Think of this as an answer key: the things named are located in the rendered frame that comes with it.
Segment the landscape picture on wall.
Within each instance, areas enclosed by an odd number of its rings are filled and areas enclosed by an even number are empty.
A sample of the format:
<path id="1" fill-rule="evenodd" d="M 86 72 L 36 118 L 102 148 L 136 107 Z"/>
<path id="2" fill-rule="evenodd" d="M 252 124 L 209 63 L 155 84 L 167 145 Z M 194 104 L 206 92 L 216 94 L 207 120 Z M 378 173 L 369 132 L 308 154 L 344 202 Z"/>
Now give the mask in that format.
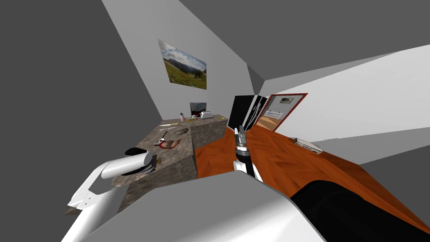
<path id="1" fill-rule="evenodd" d="M 207 89 L 207 64 L 158 39 L 160 52 L 171 83 Z"/>

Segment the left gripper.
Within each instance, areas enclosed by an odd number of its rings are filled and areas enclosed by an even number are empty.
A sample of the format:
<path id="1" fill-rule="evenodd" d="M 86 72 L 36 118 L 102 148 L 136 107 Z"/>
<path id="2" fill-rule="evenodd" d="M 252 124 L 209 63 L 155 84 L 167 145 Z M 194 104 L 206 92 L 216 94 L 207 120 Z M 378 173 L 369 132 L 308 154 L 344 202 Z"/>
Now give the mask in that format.
<path id="1" fill-rule="evenodd" d="M 156 169 L 156 165 L 157 165 L 157 155 L 153 154 L 148 165 L 146 165 L 142 168 L 142 173 L 143 174 L 152 173 Z"/>

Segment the red brown plate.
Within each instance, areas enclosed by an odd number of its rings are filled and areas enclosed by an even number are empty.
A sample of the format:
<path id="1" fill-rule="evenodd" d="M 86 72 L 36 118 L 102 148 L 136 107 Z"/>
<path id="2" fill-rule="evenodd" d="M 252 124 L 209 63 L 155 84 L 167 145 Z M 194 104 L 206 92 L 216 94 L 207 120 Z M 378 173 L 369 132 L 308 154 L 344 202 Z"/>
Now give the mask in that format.
<path id="1" fill-rule="evenodd" d="M 158 146 L 162 149 L 173 149 L 175 148 L 179 143 L 181 139 L 178 140 L 163 140 L 161 141 Z"/>

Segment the grey framed screen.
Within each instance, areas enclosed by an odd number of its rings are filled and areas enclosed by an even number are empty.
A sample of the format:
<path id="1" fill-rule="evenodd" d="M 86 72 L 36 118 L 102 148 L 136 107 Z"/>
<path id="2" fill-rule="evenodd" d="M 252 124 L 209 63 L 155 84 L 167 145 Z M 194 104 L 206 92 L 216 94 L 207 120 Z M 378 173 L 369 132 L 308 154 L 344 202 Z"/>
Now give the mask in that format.
<path id="1" fill-rule="evenodd" d="M 191 102 L 190 103 L 190 110 L 191 115 L 200 117 L 201 113 L 205 112 L 207 108 L 207 103 L 197 103 L 197 102 Z"/>

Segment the white flat floor box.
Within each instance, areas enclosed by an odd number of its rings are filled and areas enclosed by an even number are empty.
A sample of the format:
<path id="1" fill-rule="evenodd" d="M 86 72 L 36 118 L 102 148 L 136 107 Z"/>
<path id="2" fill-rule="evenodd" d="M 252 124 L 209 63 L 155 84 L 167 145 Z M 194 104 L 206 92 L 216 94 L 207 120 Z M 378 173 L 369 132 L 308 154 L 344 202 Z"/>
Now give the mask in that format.
<path id="1" fill-rule="evenodd" d="M 323 150 L 320 148 L 320 146 L 315 145 L 313 143 L 310 143 L 308 141 L 305 141 L 303 139 L 299 139 L 297 137 L 290 137 L 292 142 L 298 146 L 301 146 L 302 148 L 305 148 L 311 152 L 314 152 L 316 154 L 321 154 Z"/>

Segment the red framed doorway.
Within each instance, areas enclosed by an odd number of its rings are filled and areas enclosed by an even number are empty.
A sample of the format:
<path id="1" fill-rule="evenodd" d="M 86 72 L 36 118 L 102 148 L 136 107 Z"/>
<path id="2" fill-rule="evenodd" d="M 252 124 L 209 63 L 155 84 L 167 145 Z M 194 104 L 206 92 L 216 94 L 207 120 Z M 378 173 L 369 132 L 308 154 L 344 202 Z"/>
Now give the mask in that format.
<path id="1" fill-rule="evenodd" d="M 270 95 L 254 124 L 275 132 L 307 95 L 307 93 Z"/>

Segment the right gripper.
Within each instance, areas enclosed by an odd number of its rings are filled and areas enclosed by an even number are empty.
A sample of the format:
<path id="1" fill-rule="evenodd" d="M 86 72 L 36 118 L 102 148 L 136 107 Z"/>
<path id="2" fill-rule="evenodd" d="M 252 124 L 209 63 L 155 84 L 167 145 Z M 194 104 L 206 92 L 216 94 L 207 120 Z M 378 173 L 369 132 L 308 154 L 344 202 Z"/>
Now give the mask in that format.
<path id="1" fill-rule="evenodd" d="M 239 126 L 239 131 L 237 128 L 234 129 L 234 134 L 236 135 L 237 145 L 245 145 L 247 143 L 245 129 L 242 125 Z"/>

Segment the black handled ladle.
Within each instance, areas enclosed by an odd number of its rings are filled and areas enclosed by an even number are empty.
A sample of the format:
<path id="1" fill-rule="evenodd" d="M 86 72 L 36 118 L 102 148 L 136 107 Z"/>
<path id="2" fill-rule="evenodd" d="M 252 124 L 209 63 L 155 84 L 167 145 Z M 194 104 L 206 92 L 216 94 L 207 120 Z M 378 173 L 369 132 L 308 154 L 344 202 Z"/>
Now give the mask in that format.
<path id="1" fill-rule="evenodd" d="M 165 136 L 166 136 L 166 134 L 167 134 L 168 132 L 166 131 L 164 134 L 163 134 L 163 136 L 159 139 L 159 140 L 157 140 L 155 143 L 154 143 L 154 145 L 155 146 L 159 146 L 160 145 L 160 143 L 162 143 L 165 139 Z"/>

